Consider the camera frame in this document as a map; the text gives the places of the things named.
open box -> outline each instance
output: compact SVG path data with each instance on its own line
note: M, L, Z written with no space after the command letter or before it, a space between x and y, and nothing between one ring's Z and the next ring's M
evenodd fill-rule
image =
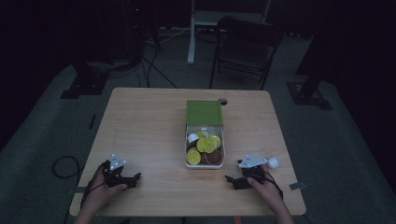
M191 150L198 151L198 163L189 162ZM187 101L185 155L186 166L190 169L219 169L222 166L225 147L219 101Z

chair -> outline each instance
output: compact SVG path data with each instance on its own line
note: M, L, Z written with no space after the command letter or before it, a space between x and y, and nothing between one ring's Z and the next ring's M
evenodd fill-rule
M261 90L283 32L269 23L223 17L216 26L217 45L209 89L212 89L216 65L260 76Z

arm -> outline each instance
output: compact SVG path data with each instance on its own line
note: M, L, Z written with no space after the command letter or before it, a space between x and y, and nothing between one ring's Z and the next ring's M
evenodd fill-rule
M262 169L264 172L268 173L268 168L266 165L263 164ZM272 177L269 175L265 175L265 177L272 179ZM276 216L277 224L294 223L288 207L285 205L279 193L277 192L276 187L272 183L265 181L264 184L260 184L251 177L247 179L247 182L251 185L251 187L257 190L262 198L268 203L269 208Z
M127 185L120 184L113 188L109 188L105 182L102 171L99 172L91 187L91 193L88 194L84 204L79 211L75 224L93 223L93 219L103 207L105 207L110 199L118 192L127 188Z

wooden table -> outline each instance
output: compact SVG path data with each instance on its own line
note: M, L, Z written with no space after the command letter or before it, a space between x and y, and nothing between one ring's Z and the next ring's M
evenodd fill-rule
M225 158L218 170L191 170L185 163L187 100L218 100L224 121ZM117 195L99 216L199 217L272 215L254 189L234 190L225 175L241 177L237 160L247 154L276 156L271 171L293 215L305 212L290 156L266 91L215 91L116 88L110 97L91 154L79 181L86 187L96 168L111 154L127 160L122 175L141 172L136 189ZM76 216L82 193L70 214Z

